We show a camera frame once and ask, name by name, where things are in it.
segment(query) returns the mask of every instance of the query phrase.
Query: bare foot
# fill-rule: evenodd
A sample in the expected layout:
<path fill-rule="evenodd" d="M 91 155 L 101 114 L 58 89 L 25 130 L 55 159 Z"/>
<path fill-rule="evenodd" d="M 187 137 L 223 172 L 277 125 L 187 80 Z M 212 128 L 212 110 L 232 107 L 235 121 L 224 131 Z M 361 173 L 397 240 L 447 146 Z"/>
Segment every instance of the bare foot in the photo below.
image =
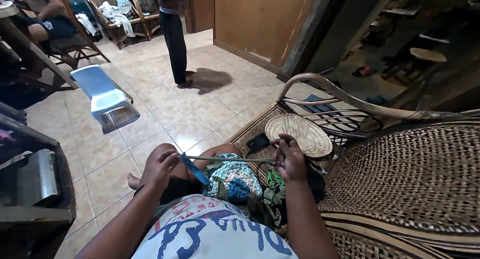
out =
<path fill-rule="evenodd" d="M 129 173 L 127 175 L 127 179 L 128 179 L 128 186 L 131 189 L 137 190 L 140 187 L 140 179 L 138 179 L 138 177 L 135 177 L 134 175 Z"/>
<path fill-rule="evenodd" d="M 177 88 L 183 89 L 183 88 L 190 88 L 192 86 L 193 82 L 192 80 L 187 80 L 183 84 L 177 84 Z"/>

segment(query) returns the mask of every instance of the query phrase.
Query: black pants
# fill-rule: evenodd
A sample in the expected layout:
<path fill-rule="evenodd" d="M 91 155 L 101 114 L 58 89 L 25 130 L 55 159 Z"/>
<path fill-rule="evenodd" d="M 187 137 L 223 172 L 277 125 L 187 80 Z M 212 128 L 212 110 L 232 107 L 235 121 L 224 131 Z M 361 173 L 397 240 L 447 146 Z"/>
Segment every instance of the black pants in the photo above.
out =
<path fill-rule="evenodd" d="M 166 47 L 169 49 L 173 79 L 176 84 L 183 84 L 187 70 L 187 47 L 183 39 L 183 28 L 180 16 L 160 11 L 160 27 L 163 29 Z"/>

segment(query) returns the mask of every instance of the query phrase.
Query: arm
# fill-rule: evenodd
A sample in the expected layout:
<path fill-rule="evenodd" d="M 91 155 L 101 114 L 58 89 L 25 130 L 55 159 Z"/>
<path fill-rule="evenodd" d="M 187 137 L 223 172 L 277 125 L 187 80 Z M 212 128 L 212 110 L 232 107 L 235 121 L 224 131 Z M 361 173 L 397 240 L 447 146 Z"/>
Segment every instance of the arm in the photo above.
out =
<path fill-rule="evenodd" d="M 75 258 L 130 258 L 141 241 L 148 221 L 166 189 L 170 173 L 178 164 L 174 150 L 167 151 L 153 163 L 156 170 L 128 205 L 112 219 Z"/>
<path fill-rule="evenodd" d="M 303 153 L 293 137 L 279 136 L 281 139 L 272 144 L 279 146 L 274 158 L 285 180 L 289 243 L 300 259 L 338 259 L 337 248 L 307 183 Z"/>
<path fill-rule="evenodd" d="M 48 2 L 47 6 L 37 15 L 37 18 L 41 21 L 48 16 L 60 13 L 65 8 L 61 0 L 48 0 Z"/>

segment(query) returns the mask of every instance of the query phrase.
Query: wooden door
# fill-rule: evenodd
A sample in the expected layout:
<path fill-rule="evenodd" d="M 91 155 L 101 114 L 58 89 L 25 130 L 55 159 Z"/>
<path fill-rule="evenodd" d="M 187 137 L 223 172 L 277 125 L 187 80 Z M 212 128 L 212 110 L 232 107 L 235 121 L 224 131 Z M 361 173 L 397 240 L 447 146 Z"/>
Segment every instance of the wooden door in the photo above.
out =
<path fill-rule="evenodd" d="M 213 28 L 215 0 L 185 0 L 187 32 L 196 33 Z"/>
<path fill-rule="evenodd" d="M 277 73 L 313 0 L 215 0 L 213 44 Z"/>

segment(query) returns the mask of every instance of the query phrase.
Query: white t-shirt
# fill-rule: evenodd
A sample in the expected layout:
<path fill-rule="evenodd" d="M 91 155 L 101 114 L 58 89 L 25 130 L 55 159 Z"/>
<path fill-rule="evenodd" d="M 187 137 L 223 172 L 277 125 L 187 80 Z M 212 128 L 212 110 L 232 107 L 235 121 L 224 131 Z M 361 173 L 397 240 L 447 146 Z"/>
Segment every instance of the white t-shirt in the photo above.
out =
<path fill-rule="evenodd" d="M 297 258 L 270 228 L 231 203 L 183 197 L 152 226 L 132 258 Z"/>

